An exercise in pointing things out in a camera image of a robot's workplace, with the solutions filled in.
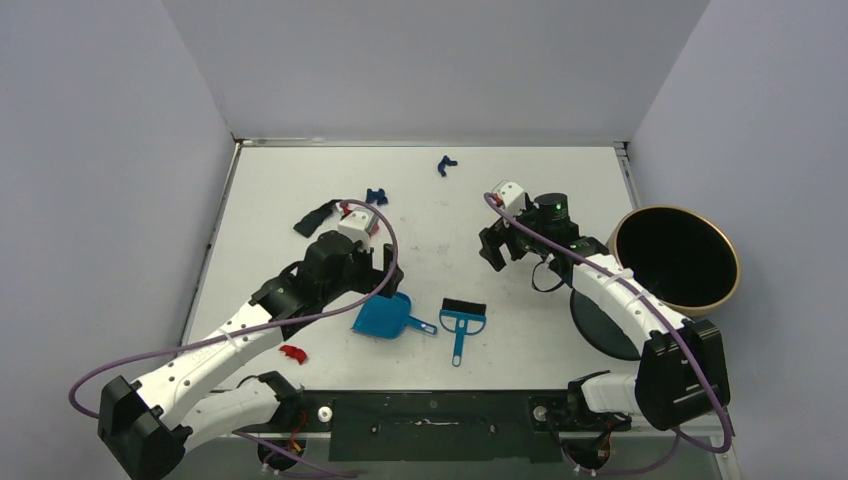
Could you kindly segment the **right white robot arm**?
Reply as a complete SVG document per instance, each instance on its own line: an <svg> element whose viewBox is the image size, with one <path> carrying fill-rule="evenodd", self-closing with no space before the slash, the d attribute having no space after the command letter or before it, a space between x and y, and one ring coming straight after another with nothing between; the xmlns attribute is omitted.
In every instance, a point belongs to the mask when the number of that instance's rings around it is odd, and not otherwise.
<svg viewBox="0 0 848 480"><path fill-rule="evenodd" d="M588 429L605 414L636 414L657 430L675 430L708 413L730 426L730 386L723 340L708 320L675 311L599 240L584 236L564 194L530 199L524 192L486 193L499 216L480 234L481 256L497 271L508 260L538 256L561 284L599 311L638 349L634 374L602 371L574 380L565 402L568 421Z"/></svg>

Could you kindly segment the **blue hand brush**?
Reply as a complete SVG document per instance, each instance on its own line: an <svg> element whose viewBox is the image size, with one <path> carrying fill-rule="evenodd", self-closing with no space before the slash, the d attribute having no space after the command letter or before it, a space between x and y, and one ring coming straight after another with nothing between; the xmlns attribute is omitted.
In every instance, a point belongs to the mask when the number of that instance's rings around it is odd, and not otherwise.
<svg viewBox="0 0 848 480"><path fill-rule="evenodd" d="M464 343L468 336L477 335L486 326L487 305L458 299L444 298L439 312L443 329L454 335L451 365L460 367Z"/></svg>

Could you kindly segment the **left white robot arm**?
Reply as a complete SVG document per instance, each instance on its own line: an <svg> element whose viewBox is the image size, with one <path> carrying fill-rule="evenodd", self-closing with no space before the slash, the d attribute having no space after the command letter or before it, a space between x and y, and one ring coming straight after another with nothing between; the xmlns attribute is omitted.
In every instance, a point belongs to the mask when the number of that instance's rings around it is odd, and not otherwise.
<svg viewBox="0 0 848 480"><path fill-rule="evenodd" d="M260 374L222 394L214 388L325 307L356 292L390 297L404 273L393 245L373 251L342 233L322 234L302 260L265 281L214 333L135 380L117 376L100 395L97 433L132 479L162 479L194 448L245 426L282 431L297 420L299 394L282 375Z"/></svg>

